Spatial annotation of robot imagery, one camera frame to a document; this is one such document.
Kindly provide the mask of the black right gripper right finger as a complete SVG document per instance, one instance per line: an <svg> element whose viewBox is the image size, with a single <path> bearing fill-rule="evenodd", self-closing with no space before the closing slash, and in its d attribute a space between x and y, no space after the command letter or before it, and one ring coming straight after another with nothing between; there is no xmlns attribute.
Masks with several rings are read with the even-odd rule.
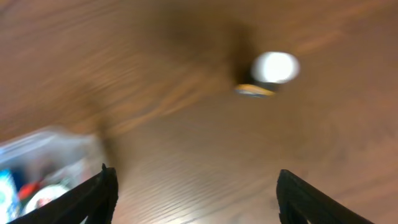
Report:
<svg viewBox="0 0 398 224"><path fill-rule="evenodd" d="M281 224L373 224L287 169L279 173L276 195Z"/></svg>

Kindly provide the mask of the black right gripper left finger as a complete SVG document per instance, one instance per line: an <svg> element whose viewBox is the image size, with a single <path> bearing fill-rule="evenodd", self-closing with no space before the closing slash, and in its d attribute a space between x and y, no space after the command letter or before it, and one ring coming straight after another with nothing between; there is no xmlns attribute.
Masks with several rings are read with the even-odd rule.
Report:
<svg viewBox="0 0 398 224"><path fill-rule="evenodd" d="M118 191L116 169L103 164L95 176L11 224L111 224Z"/></svg>

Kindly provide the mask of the blue fever medicine box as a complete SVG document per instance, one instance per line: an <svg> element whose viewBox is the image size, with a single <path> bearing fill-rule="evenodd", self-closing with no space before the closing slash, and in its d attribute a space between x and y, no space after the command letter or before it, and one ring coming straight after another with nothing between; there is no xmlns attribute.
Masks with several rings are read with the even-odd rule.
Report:
<svg viewBox="0 0 398 224"><path fill-rule="evenodd" d="M1 224L7 224L19 217L20 203L11 171L1 171Z"/></svg>

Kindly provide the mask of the dark bottle white cap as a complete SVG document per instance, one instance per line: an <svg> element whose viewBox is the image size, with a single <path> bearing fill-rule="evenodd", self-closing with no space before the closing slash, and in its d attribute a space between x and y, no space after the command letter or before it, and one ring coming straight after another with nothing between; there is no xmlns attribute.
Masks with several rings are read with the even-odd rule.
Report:
<svg viewBox="0 0 398 224"><path fill-rule="evenodd" d="M292 81L300 72L298 59L287 52L264 52L247 69L235 90L242 95L267 97Z"/></svg>

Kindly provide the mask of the red medicine box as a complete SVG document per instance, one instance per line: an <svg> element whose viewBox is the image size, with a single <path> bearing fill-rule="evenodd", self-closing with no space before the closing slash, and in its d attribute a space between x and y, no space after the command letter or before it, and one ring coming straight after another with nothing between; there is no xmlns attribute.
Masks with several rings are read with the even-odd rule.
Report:
<svg viewBox="0 0 398 224"><path fill-rule="evenodd" d="M18 191L18 197L20 201L31 198L41 188L40 182L32 182L23 185Z"/></svg>

